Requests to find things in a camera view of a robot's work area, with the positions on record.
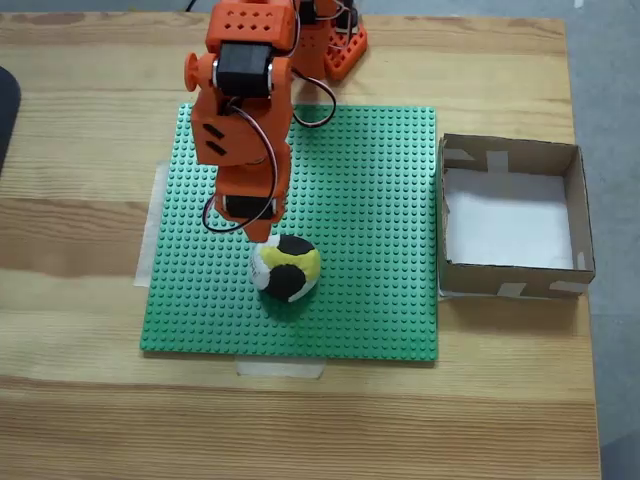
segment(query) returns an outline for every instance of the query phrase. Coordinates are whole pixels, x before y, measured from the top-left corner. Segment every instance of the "white paper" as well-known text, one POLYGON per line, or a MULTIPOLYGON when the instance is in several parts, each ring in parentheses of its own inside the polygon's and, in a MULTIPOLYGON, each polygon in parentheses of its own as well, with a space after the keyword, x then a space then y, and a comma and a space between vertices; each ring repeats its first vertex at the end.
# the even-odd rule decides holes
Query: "white paper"
POLYGON ((561 177, 450 168, 444 185, 454 263, 573 269, 561 177))

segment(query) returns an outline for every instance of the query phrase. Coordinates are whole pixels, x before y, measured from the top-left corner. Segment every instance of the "black object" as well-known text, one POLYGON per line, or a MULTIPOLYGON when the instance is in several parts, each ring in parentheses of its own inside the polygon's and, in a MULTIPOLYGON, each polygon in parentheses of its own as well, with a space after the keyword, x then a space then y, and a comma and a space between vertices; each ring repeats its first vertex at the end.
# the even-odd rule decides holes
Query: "black object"
POLYGON ((216 70, 216 85, 224 95, 268 98, 271 45, 222 42, 216 70))
POLYGON ((266 293, 278 300, 288 302, 292 295, 298 293, 307 282, 304 272, 295 265, 277 265, 269 273, 269 284, 266 293))
POLYGON ((301 25, 315 25, 317 21, 315 0, 300 0, 298 15, 301 25))
POLYGON ((313 250, 313 245, 308 240, 296 237, 295 235, 280 235, 278 248, 287 255, 297 257, 298 255, 309 253, 313 250))
POLYGON ((9 149, 9 140, 20 107, 20 86, 16 79, 0 67, 0 172, 9 149))
MULTIPOLYGON (((343 1, 342 4, 349 10, 351 10, 351 30, 358 26, 358 9, 353 5, 353 0, 343 1)), ((336 28, 339 30, 348 30, 349 25, 349 12, 342 12, 338 18, 336 18, 336 28)))
MULTIPOLYGON (((267 198, 262 197, 226 197, 226 210, 229 215, 236 218, 252 218, 255 217, 264 208, 264 202, 267 198)), ((260 220, 269 220, 275 216, 276 212, 273 205, 269 207, 258 217, 260 220)))

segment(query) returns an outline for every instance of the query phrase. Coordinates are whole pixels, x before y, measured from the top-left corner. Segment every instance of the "white ball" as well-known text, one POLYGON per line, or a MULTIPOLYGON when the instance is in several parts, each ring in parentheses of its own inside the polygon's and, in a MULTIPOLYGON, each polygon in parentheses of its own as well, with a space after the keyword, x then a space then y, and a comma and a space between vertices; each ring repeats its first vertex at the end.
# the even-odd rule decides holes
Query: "white ball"
POLYGON ((320 266, 320 253, 307 240, 293 235, 271 235, 266 243, 253 249, 251 281, 258 290, 290 303, 315 286, 320 266))

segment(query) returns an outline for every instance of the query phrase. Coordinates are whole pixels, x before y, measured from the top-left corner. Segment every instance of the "open cardboard box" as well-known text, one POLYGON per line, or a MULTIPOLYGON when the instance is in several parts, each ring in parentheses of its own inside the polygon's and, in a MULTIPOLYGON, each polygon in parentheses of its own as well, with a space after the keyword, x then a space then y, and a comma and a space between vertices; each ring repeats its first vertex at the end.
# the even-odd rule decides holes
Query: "open cardboard box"
POLYGON ((445 134, 438 161, 444 295, 587 291, 595 261, 580 147, 445 134))

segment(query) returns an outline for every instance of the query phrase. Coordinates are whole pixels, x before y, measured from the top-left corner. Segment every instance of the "tape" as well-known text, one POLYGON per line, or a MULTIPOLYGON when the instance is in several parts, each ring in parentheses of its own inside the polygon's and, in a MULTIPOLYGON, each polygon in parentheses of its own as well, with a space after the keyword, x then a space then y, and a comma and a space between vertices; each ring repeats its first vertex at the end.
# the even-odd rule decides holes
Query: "tape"
POLYGON ((162 221, 162 206, 164 203, 164 192, 169 177, 169 162, 163 162, 156 168, 156 175, 151 188, 151 199, 149 200, 149 210, 147 210, 147 221, 144 224, 144 235, 140 245, 138 256, 138 267, 133 285, 136 287, 147 287, 151 285, 151 272, 153 271, 153 259, 156 256, 156 245, 158 243, 158 231, 162 221))
POLYGON ((561 292, 585 293, 589 289, 589 285, 584 283, 565 282, 558 280, 549 285, 549 290, 558 290, 561 292))
POLYGON ((576 259, 578 263, 578 270, 586 270, 587 263, 584 260, 584 252, 578 252, 578 258, 576 259))
POLYGON ((509 171, 509 152, 491 151, 487 152, 487 170, 490 173, 506 173, 509 171))
POLYGON ((443 156, 445 160, 468 160, 471 162, 476 160, 461 148, 445 148, 443 149, 443 156))
POLYGON ((498 290, 499 297, 519 297, 526 283, 503 283, 498 290))
POLYGON ((236 356, 238 375, 320 378, 326 358, 236 356))

